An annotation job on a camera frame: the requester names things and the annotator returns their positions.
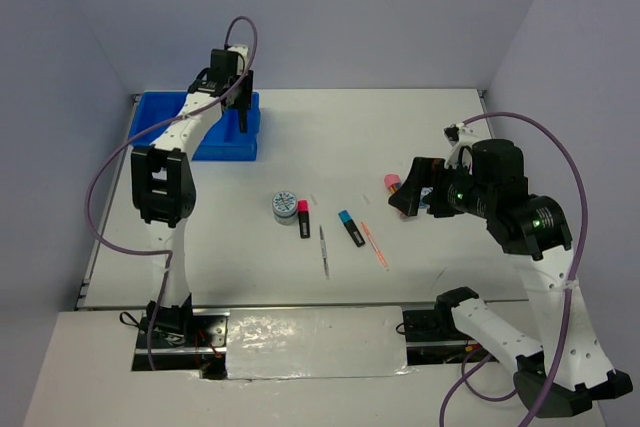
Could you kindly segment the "blue cap highlighter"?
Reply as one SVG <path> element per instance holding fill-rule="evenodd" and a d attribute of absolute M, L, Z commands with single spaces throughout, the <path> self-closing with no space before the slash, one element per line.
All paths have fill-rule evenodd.
<path fill-rule="evenodd" d="M 349 212 L 347 210 L 342 210 L 338 213 L 338 217 L 354 244 L 357 247 L 364 246 L 366 244 L 364 237 Z"/>

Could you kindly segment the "pink cap highlighter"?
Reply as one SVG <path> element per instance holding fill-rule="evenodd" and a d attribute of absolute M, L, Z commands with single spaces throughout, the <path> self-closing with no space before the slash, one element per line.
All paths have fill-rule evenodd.
<path fill-rule="evenodd" d="M 310 215 L 309 205 L 306 199 L 298 201 L 298 225 L 299 235 L 301 239 L 308 239 L 311 236 L 310 233 Z"/>

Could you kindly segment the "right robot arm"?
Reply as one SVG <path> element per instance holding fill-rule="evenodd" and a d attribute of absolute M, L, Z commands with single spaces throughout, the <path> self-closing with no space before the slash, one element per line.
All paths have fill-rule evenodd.
<path fill-rule="evenodd" d="M 415 158 L 388 203 L 407 217 L 425 204 L 435 218 L 467 213 L 485 221 L 521 278 L 540 337 L 512 327 L 469 287 L 437 297 L 435 327 L 446 338 L 478 341 L 536 417 L 574 417 L 632 391 L 629 375 L 603 352 L 569 277 L 575 251 L 564 212 L 552 198 L 529 193 L 524 155 L 511 141 L 459 142 L 448 159 Z"/>

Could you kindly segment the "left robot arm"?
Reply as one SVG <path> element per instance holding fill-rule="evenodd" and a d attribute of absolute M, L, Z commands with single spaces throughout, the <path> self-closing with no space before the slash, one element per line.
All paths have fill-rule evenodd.
<path fill-rule="evenodd" d="M 189 343 L 196 332 L 185 268 L 186 222 L 197 198 L 190 162 L 229 110 L 234 130 L 248 132 L 253 100 L 251 54 L 241 44 L 212 50 L 209 67 L 187 89 L 178 119 L 152 143 L 131 153 L 134 207 L 148 227 L 150 248 L 166 254 L 156 298 L 146 308 L 148 330 L 175 346 Z"/>

